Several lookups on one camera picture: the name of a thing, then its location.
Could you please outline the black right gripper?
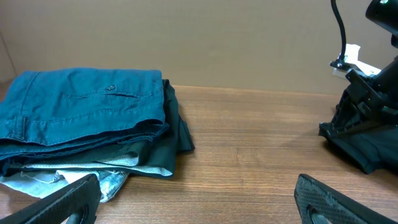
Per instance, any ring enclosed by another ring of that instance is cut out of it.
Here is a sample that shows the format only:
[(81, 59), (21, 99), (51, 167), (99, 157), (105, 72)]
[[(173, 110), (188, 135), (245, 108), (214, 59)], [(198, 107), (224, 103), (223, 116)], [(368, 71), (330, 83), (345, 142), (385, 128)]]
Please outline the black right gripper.
[(319, 135), (340, 137), (397, 124), (397, 59), (377, 75), (351, 70), (336, 113), (319, 124)]

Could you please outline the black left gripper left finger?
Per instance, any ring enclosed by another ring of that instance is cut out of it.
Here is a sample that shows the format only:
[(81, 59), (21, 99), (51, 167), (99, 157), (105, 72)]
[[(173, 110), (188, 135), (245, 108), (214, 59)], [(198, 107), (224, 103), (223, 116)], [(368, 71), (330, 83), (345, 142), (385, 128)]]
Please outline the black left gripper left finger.
[(51, 195), (1, 219), (1, 224), (93, 224), (101, 199), (100, 183), (88, 174)]

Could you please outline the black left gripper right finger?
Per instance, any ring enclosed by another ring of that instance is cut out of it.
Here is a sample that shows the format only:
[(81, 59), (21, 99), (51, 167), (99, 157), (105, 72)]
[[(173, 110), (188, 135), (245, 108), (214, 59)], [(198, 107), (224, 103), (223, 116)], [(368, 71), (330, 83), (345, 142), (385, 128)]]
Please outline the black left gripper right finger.
[(294, 199), (303, 224), (397, 224), (307, 174), (300, 174)]

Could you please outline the black polo shirt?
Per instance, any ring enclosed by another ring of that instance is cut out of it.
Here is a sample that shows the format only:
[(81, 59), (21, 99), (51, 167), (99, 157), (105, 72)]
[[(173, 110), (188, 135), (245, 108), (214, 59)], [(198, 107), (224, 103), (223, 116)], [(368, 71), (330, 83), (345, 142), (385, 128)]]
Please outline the black polo shirt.
[(326, 138), (330, 149), (352, 162), (365, 174), (378, 169), (397, 173), (396, 125), (341, 137), (332, 135), (330, 123), (321, 123), (319, 128), (319, 135)]

